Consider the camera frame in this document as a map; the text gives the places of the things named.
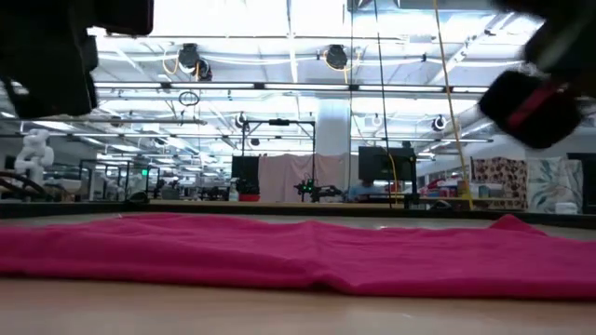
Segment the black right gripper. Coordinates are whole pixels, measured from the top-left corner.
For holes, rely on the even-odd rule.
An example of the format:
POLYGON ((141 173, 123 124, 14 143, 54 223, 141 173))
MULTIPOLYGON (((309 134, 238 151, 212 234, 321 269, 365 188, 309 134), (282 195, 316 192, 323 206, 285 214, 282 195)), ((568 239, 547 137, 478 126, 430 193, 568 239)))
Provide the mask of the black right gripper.
POLYGON ((541 73, 500 74, 480 112, 532 149, 546 149, 582 122, 581 97, 596 100, 596 0, 491 0, 495 7, 544 21, 522 59, 541 73))

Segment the black aluminium table frame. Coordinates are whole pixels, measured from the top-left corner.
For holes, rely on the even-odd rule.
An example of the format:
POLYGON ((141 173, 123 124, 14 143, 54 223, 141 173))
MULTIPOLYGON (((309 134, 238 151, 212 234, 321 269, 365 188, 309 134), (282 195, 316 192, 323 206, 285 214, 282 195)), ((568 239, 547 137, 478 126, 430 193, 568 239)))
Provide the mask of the black aluminium table frame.
POLYGON ((105 214, 105 213, 184 213, 253 216, 348 217, 381 219, 440 219, 494 221, 506 211, 449 211, 392 208, 382 204, 310 204, 261 202, 191 202, 154 201, 148 204, 132 202, 73 202, 73 203, 10 203, 0 202, 0 219, 105 214))

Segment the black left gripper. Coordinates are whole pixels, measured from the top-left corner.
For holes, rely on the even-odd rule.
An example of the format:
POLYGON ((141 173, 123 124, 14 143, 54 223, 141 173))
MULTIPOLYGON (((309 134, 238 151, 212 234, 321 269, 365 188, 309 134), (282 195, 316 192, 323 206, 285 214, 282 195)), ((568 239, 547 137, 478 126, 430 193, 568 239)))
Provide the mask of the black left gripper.
POLYGON ((18 117, 79 116, 98 106, 92 27, 148 35, 154 0, 0 0, 0 83, 18 117))

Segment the pink curtain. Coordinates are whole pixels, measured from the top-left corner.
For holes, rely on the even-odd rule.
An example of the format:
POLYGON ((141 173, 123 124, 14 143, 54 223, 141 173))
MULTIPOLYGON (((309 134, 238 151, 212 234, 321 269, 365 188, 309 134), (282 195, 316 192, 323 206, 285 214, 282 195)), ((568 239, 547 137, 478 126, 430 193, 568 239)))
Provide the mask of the pink curtain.
POLYGON ((294 185, 306 179, 341 191, 359 182, 359 157, 352 154, 260 156, 258 168, 260 201, 267 203, 300 202, 294 185))

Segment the black stand frame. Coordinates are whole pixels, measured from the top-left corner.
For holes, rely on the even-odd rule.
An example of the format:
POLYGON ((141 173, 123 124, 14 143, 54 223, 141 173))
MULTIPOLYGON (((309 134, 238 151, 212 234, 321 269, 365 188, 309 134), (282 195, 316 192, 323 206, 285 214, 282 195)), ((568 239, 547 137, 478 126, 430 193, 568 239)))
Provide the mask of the black stand frame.
MULTIPOLYGON (((242 156, 245 155, 245 143, 246 141, 254 140, 256 135, 253 134, 253 131, 257 129, 257 127, 261 124, 267 124, 269 126, 291 126, 291 125, 298 125, 299 127, 303 127, 304 125, 310 125, 313 128, 312 133, 309 136, 309 139, 312 141, 312 150, 309 154, 315 155, 315 146, 316 146, 316 123, 314 121, 292 121, 287 119, 270 119, 270 120, 246 120, 245 127, 242 128, 242 156)), ((292 136, 288 135, 280 135, 274 136, 271 141, 276 147, 279 147, 282 154, 286 154, 286 150, 288 145, 283 143, 283 140, 291 140, 292 136)), ((272 151, 269 150, 265 154, 260 154, 260 156, 275 156, 272 155, 272 151)), ((297 189, 298 195, 302 197, 301 201, 306 197, 306 201, 309 200, 309 196, 315 188, 315 181, 313 179, 306 179, 305 181, 301 181, 300 183, 294 185, 294 188, 297 189)))

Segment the floral print cloth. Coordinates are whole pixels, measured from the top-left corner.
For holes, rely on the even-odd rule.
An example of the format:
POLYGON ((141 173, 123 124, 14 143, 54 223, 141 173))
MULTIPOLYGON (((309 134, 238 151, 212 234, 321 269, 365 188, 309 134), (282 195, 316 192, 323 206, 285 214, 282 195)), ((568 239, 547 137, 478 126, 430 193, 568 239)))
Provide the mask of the floral print cloth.
POLYGON ((505 157, 473 159, 471 177, 476 183, 501 186, 501 195, 492 195, 495 201, 481 202, 491 210, 527 209, 528 166, 524 160, 505 157))

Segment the black cabinet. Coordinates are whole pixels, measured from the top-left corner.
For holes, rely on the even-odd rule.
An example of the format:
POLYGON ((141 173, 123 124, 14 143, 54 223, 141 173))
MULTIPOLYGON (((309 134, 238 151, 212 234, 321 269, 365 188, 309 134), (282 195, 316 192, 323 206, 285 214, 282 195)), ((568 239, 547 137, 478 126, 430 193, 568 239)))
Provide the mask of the black cabinet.
POLYGON ((579 160, 583 169, 582 213, 596 215, 596 154, 569 153, 571 160, 579 160))

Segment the white robot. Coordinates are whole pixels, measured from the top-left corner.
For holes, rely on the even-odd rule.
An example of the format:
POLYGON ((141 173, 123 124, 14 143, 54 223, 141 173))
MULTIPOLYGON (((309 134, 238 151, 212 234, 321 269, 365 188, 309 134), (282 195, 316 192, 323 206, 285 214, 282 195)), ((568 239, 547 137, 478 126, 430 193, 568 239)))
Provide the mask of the white robot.
POLYGON ((46 129, 34 128, 23 137, 23 146, 15 160, 15 171, 28 174, 30 180, 42 185, 45 168, 54 162, 54 151, 48 145, 50 133, 46 129))

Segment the leaf print cloth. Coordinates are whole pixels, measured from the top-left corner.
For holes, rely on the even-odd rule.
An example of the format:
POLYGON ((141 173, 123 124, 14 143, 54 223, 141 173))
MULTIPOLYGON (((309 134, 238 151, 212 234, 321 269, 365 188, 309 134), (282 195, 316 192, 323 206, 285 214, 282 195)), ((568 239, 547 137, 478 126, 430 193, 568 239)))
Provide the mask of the leaf print cloth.
POLYGON ((579 160, 564 157, 527 161, 527 203, 534 213, 556 214, 558 202, 576 203, 582 213, 583 169, 579 160))

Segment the red towel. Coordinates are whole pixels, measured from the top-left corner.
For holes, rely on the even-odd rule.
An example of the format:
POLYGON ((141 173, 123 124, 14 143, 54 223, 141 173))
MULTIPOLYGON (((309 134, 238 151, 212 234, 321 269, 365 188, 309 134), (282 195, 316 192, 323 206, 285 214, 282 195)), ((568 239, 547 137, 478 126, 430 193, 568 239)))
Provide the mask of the red towel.
POLYGON ((596 241, 486 228, 349 228, 156 214, 0 228, 0 275, 366 296, 596 301, 596 241))

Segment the small black monitor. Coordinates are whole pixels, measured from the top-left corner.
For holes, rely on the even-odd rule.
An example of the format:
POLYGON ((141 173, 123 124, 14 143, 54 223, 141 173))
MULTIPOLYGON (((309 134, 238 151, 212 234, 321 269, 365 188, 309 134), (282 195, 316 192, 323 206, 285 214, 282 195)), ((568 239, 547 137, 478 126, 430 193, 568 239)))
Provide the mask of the small black monitor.
POLYGON ((260 158, 258 156, 233 156, 231 176, 257 183, 259 177, 259 160, 260 158))

